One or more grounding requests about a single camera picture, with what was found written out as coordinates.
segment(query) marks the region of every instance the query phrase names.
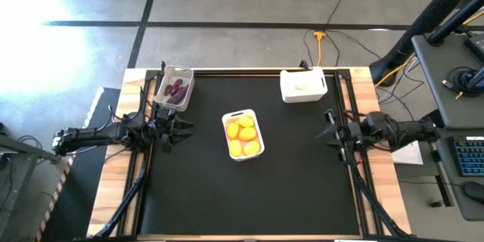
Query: concrete floor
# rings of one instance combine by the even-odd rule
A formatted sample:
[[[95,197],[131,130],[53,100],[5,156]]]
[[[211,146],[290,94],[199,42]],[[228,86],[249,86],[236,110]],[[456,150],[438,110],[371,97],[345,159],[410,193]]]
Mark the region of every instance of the concrete floor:
[[[9,2],[22,23],[5,26],[11,39],[5,47],[0,76],[0,120],[13,136],[31,134],[49,149],[51,136],[64,126],[81,126],[98,87],[120,88],[136,27],[37,26],[43,20],[140,20],[146,0],[20,0]],[[325,23],[338,0],[154,0],[151,21],[222,21]],[[430,0],[343,0],[331,23],[410,24]],[[290,67],[308,60],[305,29],[179,29],[147,28],[136,67],[158,67],[160,61],[186,67]],[[366,47],[385,55],[399,31],[345,30]],[[339,33],[331,33],[340,49],[340,67],[367,66],[376,57]],[[312,59],[317,44],[306,37]],[[333,66],[337,52],[322,42],[323,66]],[[425,80],[418,67],[410,73]],[[403,95],[416,82],[401,84]],[[403,99],[415,118],[435,109],[425,84]],[[395,119],[409,115],[398,103],[383,105]],[[43,217],[60,167],[43,163],[35,170],[24,203],[19,239],[29,239]],[[480,241],[484,223],[466,222],[457,207],[430,209],[438,200],[436,185],[402,184],[413,232],[421,237]]]

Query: yellow lemon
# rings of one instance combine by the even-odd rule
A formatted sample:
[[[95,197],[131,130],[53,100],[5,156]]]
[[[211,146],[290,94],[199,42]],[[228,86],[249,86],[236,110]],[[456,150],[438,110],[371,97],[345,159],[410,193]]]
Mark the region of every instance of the yellow lemon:
[[[227,126],[227,137],[234,140],[239,133],[239,125],[237,123],[230,123]]]
[[[233,157],[239,157],[242,153],[242,144],[238,140],[230,141],[230,154]]]
[[[258,141],[250,141],[244,147],[244,153],[249,155],[257,154],[260,150],[260,144]]]
[[[257,131],[254,128],[243,128],[239,132],[239,139],[242,141],[251,141],[257,136]]]
[[[243,126],[244,128],[249,128],[251,126],[254,126],[254,120],[248,116],[242,116],[238,120],[239,125]]]

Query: lemon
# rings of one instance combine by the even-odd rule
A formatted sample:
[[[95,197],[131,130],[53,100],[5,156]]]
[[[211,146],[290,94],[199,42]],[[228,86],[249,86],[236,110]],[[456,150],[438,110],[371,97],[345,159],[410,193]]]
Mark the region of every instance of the lemon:
[[[257,136],[254,128],[243,128],[239,132],[239,139],[242,141],[252,141]]]
[[[248,116],[242,116],[241,118],[239,118],[238,123],[244,128],[254,126],[254,120]]]
[[[230,141],[230,154],[233,157],[239,157],[242,153],[242,144],[238,140]]]
[[[239,133],[239,125],[237,123],[230,123],[227,126],[227,137],[234,140]]]
[[[250,141],[244,147],[244,153],[249,155],[257,154],[260,150],[260,144],[258,141]]]

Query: white paper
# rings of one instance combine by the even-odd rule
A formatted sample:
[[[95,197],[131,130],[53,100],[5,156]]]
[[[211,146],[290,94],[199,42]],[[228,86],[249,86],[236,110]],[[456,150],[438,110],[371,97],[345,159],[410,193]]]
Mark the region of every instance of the white paper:
[[[392,153],[394,163],[423,165],[418,142],[414,141]]]

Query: purple vegetable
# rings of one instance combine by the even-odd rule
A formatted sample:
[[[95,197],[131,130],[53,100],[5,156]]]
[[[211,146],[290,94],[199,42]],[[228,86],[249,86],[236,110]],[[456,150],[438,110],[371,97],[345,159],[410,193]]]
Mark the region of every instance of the purple vegetable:
[[[168,84],[168,86],[165,89],[164,95],[167,96],[167,95],[171,94],[172,89],[173,89],[173,86],[171,86],[170,84]]]
[[[166,102],[168,104],[173,104],[173,105],[178,105],[180,102],[183,101],[183,98],[185,98],[185,95],[187,94],[188,90],[188,85],[185,87],[181,87],[175,95],[173,95],[169,100]]]
[[[170,92],[171,95],[175,95],[178,91],[180,91],[180,86],[173,86],[172,91]]]
[[[173,87],[181,86],[183,83],[183,79],[177,79],[175,83],[173,83]]]

